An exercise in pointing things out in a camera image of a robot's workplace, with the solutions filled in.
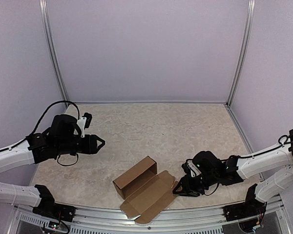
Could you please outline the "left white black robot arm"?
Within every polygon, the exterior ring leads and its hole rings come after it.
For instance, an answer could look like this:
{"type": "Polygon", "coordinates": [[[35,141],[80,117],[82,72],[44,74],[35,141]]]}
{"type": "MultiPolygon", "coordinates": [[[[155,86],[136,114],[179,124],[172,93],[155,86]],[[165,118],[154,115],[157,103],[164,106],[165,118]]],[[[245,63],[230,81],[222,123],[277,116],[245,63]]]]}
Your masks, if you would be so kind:
{"type": "MultiPolygon", "coordinates": [[[[58,160],[62,155],[96,154],[105,141],[97,135],[85,134],[91,121],[89,113],[80,118],[56,115],[44,132],[31,133],[20,142],[0,149],[0,173],[49,159],[58,160]]],[[[49,217],[59,211],[53,195],[43,185],[19,186],[0,182],[0,203],[38,208],[49,217]]]]}

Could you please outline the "brown cardboard box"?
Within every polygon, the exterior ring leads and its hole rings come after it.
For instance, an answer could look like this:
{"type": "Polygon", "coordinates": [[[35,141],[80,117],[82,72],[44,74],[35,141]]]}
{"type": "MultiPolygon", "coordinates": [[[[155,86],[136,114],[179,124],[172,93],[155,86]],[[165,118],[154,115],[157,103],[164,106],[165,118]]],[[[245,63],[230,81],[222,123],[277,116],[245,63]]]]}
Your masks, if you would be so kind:
{"type": "Polygon", "coordinates": [[[149,156],[113,180],[124,200],[120,210],[137,224],[150,223],[175,200],[172,190],[177,183],[167,170],[158,173],[157,162],[149,156]]]}

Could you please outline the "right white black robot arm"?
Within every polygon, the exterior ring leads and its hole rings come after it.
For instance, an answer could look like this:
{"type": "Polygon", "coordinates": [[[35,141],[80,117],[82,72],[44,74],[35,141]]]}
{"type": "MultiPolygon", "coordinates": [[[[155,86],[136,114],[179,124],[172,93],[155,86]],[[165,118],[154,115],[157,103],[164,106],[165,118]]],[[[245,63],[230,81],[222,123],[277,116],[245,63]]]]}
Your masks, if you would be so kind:
{"type": "Polygon", "coordinates": [[[173,194],[190,197],[205,195],[212,185],[241,183],[256,174],[279,168],[265,181],[249,187],[240,212],[251,216],[259,204],[293,185],[293,129],[288,135],[282,135],[277,144],[253,154],[219,159],[210,151],[200,151],[194,158],[187,159],[182,168],[186,174],[173,189],[173,194]]]}

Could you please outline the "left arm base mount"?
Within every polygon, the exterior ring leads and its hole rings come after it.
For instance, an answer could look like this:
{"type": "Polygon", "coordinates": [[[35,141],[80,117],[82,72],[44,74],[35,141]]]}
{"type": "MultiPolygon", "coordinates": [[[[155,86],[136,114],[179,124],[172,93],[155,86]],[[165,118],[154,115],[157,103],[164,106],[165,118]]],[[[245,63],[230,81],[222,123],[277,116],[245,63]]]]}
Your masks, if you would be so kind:
{"type": "Polygon", "coordinates": [[[32,212],[41,216],[72,222],[76,207],[59,203],[43,203],[33,207],[32,212]]]}

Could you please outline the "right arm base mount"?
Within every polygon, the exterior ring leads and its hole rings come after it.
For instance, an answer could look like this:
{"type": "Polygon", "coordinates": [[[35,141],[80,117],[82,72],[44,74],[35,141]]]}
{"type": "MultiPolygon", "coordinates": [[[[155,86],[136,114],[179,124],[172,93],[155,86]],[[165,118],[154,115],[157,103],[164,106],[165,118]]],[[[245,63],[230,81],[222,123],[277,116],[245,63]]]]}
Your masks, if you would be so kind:
{"type": "Polygon", "coordinates": [[[252,217],[266,212],[266,203],[261,202],[241,202],[223,207],[226,221],[234,221],[247,217],[252,217]]]}

